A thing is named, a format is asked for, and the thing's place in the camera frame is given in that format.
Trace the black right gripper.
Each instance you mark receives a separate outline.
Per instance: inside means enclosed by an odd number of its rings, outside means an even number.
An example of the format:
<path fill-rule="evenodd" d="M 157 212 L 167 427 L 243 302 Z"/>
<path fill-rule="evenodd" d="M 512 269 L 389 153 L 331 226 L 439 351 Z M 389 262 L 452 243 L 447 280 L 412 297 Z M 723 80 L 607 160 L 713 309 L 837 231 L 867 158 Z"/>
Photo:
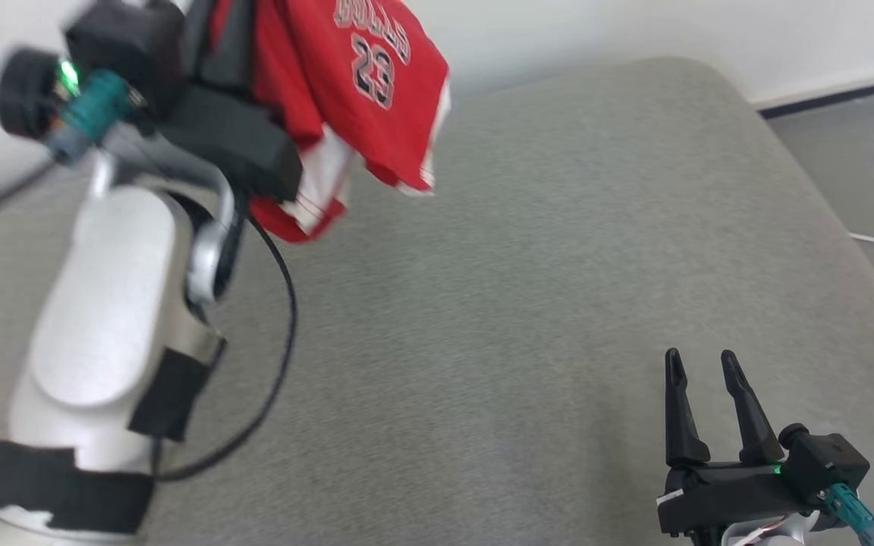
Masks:
<path fill-rule="evenodd" d="M 687 374 L 675 347 L 665 354 L 665 493 L 658 497 L 660 532 L 687 539 L 805 539 L 818 519 L 816 490 L 823 464 L 781 462 L 784 451 L 732 350 L 721 354 L 734 401 L 739 463 L 708 463 L 687 397 Z"/>

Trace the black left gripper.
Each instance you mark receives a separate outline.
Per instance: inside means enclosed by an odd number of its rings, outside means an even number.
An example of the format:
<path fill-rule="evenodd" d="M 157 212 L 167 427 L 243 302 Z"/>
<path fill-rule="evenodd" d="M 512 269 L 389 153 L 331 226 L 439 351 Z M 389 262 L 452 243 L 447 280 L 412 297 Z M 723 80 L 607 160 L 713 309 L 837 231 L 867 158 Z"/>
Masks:
<path fill-rule="evenodd" d="M 209 83 L 252 84 L 256 1 L 191 1 L 185 10 L 183 69 L 198 78 L 209 35 Z M 168 142 L 219 169 L 250 196 L 296 200 L 303 173 L 294 140 L 270 120 L 267 108 L 207 86 L 190 86 L 157 124 Z"/>

